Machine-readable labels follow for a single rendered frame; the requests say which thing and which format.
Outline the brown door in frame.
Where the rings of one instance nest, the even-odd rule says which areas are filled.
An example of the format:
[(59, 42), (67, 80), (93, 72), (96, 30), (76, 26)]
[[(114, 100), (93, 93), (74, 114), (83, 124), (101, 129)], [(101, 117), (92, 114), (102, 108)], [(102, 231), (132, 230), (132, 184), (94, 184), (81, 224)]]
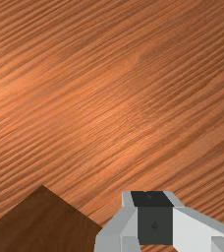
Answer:
[(0, 219), (0, 252), (93, 252), (101, 226), (44, 186)]

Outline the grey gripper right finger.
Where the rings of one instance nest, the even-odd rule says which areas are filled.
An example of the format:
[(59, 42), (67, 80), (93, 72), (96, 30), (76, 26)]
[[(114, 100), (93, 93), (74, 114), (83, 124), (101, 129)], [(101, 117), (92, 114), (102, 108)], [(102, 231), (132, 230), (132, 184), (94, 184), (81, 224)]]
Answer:
[(178, 252), (224, 252), (224, 223), (186, 207), (170, 191), (155, 192), (154, 243)]

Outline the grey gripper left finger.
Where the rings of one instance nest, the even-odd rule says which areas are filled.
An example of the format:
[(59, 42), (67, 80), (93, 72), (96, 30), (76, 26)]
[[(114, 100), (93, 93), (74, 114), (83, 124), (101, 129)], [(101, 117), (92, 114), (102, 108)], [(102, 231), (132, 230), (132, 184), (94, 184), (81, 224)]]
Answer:
[(122, 192), (122, 207), (98, 232), (94, 252), (141, 252), (142, 245), (154, 245), (151, 228), (139, 231), (139, 210), (135, 197), (141, 196), (148, 203), (152, 192)]

